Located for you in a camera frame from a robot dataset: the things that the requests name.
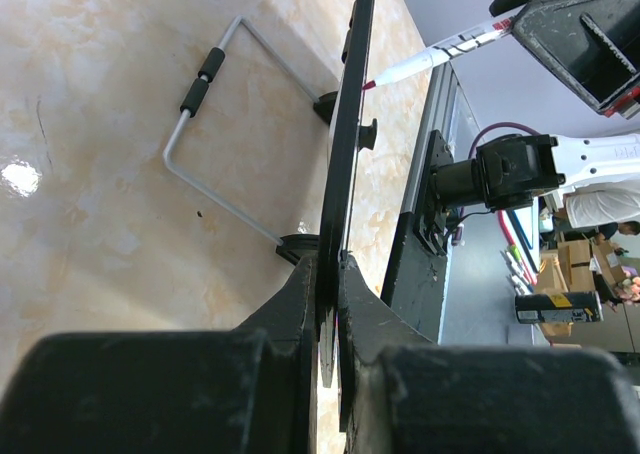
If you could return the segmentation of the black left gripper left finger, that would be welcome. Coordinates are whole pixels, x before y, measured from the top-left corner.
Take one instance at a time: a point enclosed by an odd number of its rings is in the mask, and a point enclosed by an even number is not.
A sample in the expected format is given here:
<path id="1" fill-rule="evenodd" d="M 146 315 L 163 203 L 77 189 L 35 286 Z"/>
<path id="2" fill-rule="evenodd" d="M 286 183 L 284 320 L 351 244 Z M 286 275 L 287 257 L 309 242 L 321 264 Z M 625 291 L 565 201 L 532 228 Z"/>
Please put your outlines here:
<path id="1" fill-rule="evenodd" d="M 228 331 L 47 336 L 1 400 L 5 453 L 312 453 L 316 261 Z"/>

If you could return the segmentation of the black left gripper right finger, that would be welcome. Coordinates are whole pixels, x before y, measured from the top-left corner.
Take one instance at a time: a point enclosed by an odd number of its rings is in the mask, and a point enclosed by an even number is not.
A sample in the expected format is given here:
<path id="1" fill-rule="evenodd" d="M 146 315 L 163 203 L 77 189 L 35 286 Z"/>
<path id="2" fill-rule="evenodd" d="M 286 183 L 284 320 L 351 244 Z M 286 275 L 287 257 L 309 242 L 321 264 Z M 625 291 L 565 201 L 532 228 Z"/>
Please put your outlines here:
<path id="1" fill-rule="evenodd" d="M 340 420 L 349 453 L 635 453 L 639 400 L 593 349 L 444 347 L 340 265 Z"/>

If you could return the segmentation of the magenta capped marker pen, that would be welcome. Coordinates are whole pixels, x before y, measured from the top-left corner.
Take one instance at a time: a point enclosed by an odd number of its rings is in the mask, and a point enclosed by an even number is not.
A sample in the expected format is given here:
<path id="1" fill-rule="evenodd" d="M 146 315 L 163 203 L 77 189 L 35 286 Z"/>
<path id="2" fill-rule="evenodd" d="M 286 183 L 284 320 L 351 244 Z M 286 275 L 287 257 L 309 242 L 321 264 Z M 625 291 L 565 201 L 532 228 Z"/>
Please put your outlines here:
<path id="1" fill-rule="evenodd" d="M 512 23 L 518 12 L 518 9 L 507 11 L 447 39 L 431 44 L 423 51 L 388 67 L 380 75 L 367 81 L 362 90 L 366 91 L 399 82 L 495 42 L 510 34 Z"/>

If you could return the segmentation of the black framed whiteboard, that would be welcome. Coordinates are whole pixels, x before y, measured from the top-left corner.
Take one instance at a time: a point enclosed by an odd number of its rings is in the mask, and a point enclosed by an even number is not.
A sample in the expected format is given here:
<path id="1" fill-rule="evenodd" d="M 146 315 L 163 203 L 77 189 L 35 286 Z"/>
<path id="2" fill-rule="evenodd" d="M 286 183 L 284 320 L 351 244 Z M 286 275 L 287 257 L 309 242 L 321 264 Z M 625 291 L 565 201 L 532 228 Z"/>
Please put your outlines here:
<path id="1" fill-rule="evenodd" d="M 375 0 L 354 1 L 348 36 L 343 49 L 344 70 L 329 123 L 332 141 L 316 248 L 315 287 L 320 369 L 322 382 L 326 388 L 331 386 L 333 380 L 339 267 L 340 262 L 347 255 L 354 175 L 361 133 L 363 85 L 369 59 L 374 6 Z M 199 69 L 196 79 L 180 105 L 180 115 L 164 147 L 162 159 L 169 172 L 281 247 L 285 244 L 282 238 L 214 190 L 191 177 L 172 160 L 172 152 L 189 120 L 196 116 L 209 86 L 224 62 L 226 46 L 239 26 L 246 28 L 307 97 L 316 103 L 320 101 L 320 97 L 315 95 L 310 86 L 297 75 L 255 26 L 245 17 L 238 16 L 229 24 L 222 38 L 210 50 Z"/>

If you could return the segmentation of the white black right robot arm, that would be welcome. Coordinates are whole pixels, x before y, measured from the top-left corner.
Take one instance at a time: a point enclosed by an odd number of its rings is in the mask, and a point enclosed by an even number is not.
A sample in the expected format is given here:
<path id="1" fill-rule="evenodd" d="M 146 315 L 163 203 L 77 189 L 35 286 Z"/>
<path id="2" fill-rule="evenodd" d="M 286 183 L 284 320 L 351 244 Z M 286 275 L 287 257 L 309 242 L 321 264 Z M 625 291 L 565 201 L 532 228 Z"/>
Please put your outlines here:
<path id="1" fill-rule="evenodd" d="M 506 35 L 596 114 L 639 113 L 639 0 L 495 0 L 493 19 L 435 45 L 446 61 Z M 431 189 L 444 207 L 528 207 L 534 197 L 588 181 L 636 174 L 615 153 L 638 135 L 577 139 L 517 134 L 479 146 L 468 160 L 429 162 Z"/>

